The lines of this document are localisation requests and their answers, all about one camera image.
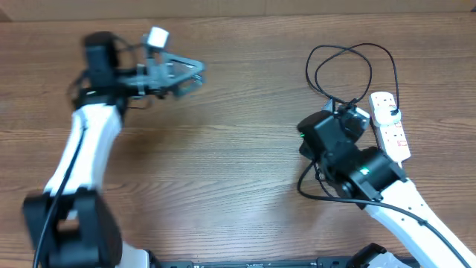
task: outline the black cable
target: black cable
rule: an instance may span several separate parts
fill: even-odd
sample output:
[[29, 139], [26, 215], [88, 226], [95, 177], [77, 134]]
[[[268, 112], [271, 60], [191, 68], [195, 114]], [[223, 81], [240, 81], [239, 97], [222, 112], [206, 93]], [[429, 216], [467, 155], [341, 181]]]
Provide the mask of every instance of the black cable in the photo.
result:
[[[421, 226], [425, 226], [430, 231], [432, 231], [439, 239], [441, 239], [441, 241], [449, 248], [449, 250], [453, 252], [453, 254], [463, 264], [464, 267], [471, 268], [469, 264], [466, 262], [466, 260], [463, 258], [463, 256], [461, 256], [461, 254], [453, 247], [453, 245], [451, 245], [451, 243], [448, 240], [446, 240], [446, 238], [436, 228], [434, 228], [430, 223], [428, 223], [428, 221], [422, 219], [421, 217], [416, 216], [415, 214], [411, 212], [406, 211], [405, 209], [401, 209], [394, 205], [388, 205], [382, 202], [347, 199], [347, 198], [340, 198], [340, 197], [320, 197], [320, 196], [304, 193], [301, 190], [303, 179], [308, 174], [309, 170], [312, 168], [314, 164], [315, 164], [315, 160], [313, 160], [311, 164], [309, 164], [309, 166], [307, 166], [306, 169], [304, 169], [304, 172], [300, 175], [299, 180], [297, 181], [297, 192], [299, 192], [299, 194], [302, 195], [303, 197], [309, 198], [311, 200], [342, 202], [342, 203], [349, 203], [349, 204], [375, 205], [375, 206], [388, 208], [388, 209], [397, 211], [399, 213], [402, 213], [406, 216], [409, 216], [410, 218], [415, 219], [418, 222], [418, 224], [420, 224]], [[324, 172], [325, 176], [330, 176], [329, 171], [327, 170], [327, 166], [325, 164], [323, 165], [322, 162], [321, 162], [321, 170]]]
[[134, 69], [137, 68], [137, 64], [139, 63], [138, 59], [137, 59], [137, 55], [134, 53], [134, 50], [140, 46], [137, 46], [137, 45], [131, 45], [129, 42], [127, 42], [127, 40], [125, 40], [124, 38], [118, 36], [118, 35], [115, 35], [115, 39], [118, 40], [119, 42], [122, 42], [126, 48], [125, 50], [126, 51], [129, 51], [131, 53], [131, 58], [132, 58], [132, 61], [134, 63]]
[[[369, 88], [370, 88], [370, 84], [372, 83], [372, 65], [370, 64], [370, 61], [363, 55], [361, 54], [360, 52], [354, 50], [353, 48], [356, 48], [356, 47], [359, 47], [359, 46], [362, 46], [362, 45], [372, 45], [372, 46], [375, 46], [377, 48], [380, 48], [382, 50], [384, 50], [388, 56], [390, 57], [390, 61], [392, 62], [392, 66], [393, 66], [393, 75], [395, 76], [395, 87], [396, 87], [396, 108], [394, 111], [392, 111], [392, 114], [396, 114], [398, 111], [399, 111], [399, 107], [400, 107], [400, 99], [399, 99], [399, 81], [398, 81], [398, 76], [397, 76], [397, 73], [396, 73], [396, 64], [395, 64], [395, 60], [393, 59], [393, 56], [392, 54], [389, 52], [389, 50], [387, 50], [386, 48], [380, 46], [380, 45], [377, 45], [377, 44], [373, 44], [373, 43], [362, 43], [362, 44], [358, 44], [358, 45], [353, 45], [349, 48], [346, 48], [346, 47], [343, 47], [343, 46], [340, 46], [340, 45], [318, 45], [317, 47], [315, 47], [314, 49], [312, 49], [311, 53], [309, 54], [308, 58], [307, 58], [307, 62], [306, 62], [306, 80], [307, 80], [307, 83], [313, 88], [315, 89], [316, 91], [320, 92], [321, 94], [325, 95], [326, 97], [330, 98], [330, 99], [334, 99], [340, 103], [344, 103], [344, 104], [356, 104], [358, 103], [359, 101], [362, 100], [362, 98], [365, 97], [365, 95], [367, 94]], [[308, 72], [308, 68], [309, 68], [309, 61], [311, 60], [311, 57], [312, 57], [312, 54], [314, 53], [314, 51], [316, 51], [317, 49], [319, 48], [340, 48], [342, 49], [342, 51], [339, 51], [338, 53], [332, 55], [331, 57], [327, 58], [326, 60], [324, 60], [319, 66], [318, 68], [315, 70], [315, 75], [314, 75], [314, 80], [315, 80], [315, 85], [312, 84], [312, 81], [310, 80], [309, 78], [309, 72]], [[362, 94], [362, 96], [358, 99], [353, 99], [349, 102], [346, 102], [345, 100], [342, 100], [340, 98], [337, 98], [337, 97], [334, 97], [332, 96], [331, 94], [325, 92], [322, 88], [321, 88], [321, 85], [319, 85], [319, 82], [318, 82], [318, 71], [319, 69], [325, 64], [327, 63], [328, 61], [332, 60], [333, 58], [343, 54], [344, 52], [352, 52], [354, 54], [357, 54], [359, 55], [362, 59], [364, 59], [367, 64], [369, 65], [369, 70], [370, 70], [370, 74], [369, 74], [369, 82], [367, 84], [367, 87], [365, 88], [365, 91], [364, 91], [364, 94]]]
[[330, 192], [326, 189], [326, 187], [322, 183], [322, 179], [319, 177], [319, 175], [321, 174], [321, 169], [318, 168], [317, 163], [315, 163], [315, 162], [314, 162], [314, 170], [315, 170], [315, 179], [321, 185], [321, 188], [324, 191], [324, 193], [326, 193], [328, 197], [334, 197], [333, 195], [330, 194]]
[[39, 266], [39, 257], [41, 255], [43, 243], [45, 242], [46, 231], [51, 224], [51, 221], [56, 216], [58, 200], [60, 199], [63, 191], [65, 190], [66, 184], [68, 183], [69, 177], [71, 176], [71, 172], [73, 171], [74, 163], [76, 162], [77, 156], [80, 153], [81, 145], [83, 144], [84, 135], [86, 133], [86, 121], [82, 120], [82, 127], [81, 127], [81, 137], [78, 145], [76, 147], [76, 151], [74, 151], [73, 158], [71, 159], [71, 163], [69, 163], [68, 169], [65, 172], [65, 176], [62, 179], [61, 185], [59, 185], [57, 194], [54, 195], [53, 202], [51, 203], [50, 209], [46, 215], [45, 224], [43, 225], [43, 230], [41, 235], [39, 236], [38, 246], [35, 251], [35, 257], [33, 259], [33, 268], [37, 268]]

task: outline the wooden table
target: wooden table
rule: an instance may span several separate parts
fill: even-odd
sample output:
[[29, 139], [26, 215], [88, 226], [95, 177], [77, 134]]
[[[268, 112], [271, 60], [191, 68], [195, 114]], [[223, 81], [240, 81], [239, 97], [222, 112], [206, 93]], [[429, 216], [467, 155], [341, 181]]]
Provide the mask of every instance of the wooden table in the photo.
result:
[[[451, 230], [476, 252], [476, 16], [470, 13], [137, 19], [0, 24], [0, 267], [29, 267], [21, 207], [53, 174], [71, 123], [65, 88], [84, 68], [82, 36], [137, 41], [152, 25], [170, 51], [208, 65], [208, 83], [179, 101], [130, 111], [115, 142], [105, 197], [124, 238], [161, 260], [237, 261], [353, 255], [370, 242], [408, 255], [355, 205], [296, 193], [308, 161], [295, 129], [327, 101], [304, 79], [316, 45], [375, 42], [396, 59], [405, 169]], [[387, 55], [359, 49], [370, 90], [394, 92]], [[324, 49], [312, 66], [335, 52]], [[346, 55], [321, 84], [350, 100], [366, 63]], [[367, 101], [359, 104], [369, 109]], [[375, 145], [371, 131], [359, 142]], [[309, 176], [309, 191], [319, 194]]]

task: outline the green led light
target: green led light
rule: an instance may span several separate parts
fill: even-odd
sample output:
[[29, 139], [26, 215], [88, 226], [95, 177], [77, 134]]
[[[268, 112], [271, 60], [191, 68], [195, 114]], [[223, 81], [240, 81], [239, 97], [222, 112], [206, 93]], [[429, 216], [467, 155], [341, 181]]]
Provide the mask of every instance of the green led light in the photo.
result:
[[360, 173], [362, 173], [362, 175], [367, 175], [368, 173], [370, 173], [370, 170], [366, 167], [363, 167], [361, 170], [360, 170]]

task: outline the power strip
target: power strip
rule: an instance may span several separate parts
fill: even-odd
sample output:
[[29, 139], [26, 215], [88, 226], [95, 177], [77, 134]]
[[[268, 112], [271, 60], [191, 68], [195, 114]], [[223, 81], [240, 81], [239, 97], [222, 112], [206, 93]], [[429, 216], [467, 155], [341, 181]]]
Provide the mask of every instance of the power strip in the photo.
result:
[[[369, 97], [369, 104], [370, 114], [374, 122], [379, 117], [379, 113], [388, 112], [388, 110], [382, 109], [382, 107], [396, 108], [395, 98], [389, 92], [372, 93]], [[410, 148], [408, 147], [401, 120], [392, 124], [381, 125], [380, 127], [377, 127], [378, 124], [374, 125], [380, 149], [399, 164], [410, 158]]]

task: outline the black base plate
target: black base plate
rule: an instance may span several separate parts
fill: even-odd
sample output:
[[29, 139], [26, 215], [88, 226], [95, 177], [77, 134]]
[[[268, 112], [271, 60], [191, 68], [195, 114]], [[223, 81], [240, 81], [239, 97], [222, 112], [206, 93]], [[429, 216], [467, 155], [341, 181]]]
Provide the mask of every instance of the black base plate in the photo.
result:
[[[346, 268], [351, 257], [321, 257], [302, 261], [230, 261], [193, 263], [191, 261], [161, 261], [161, 268]], [[399, 258], [412, 268], [419, 268], [414, 258]]]

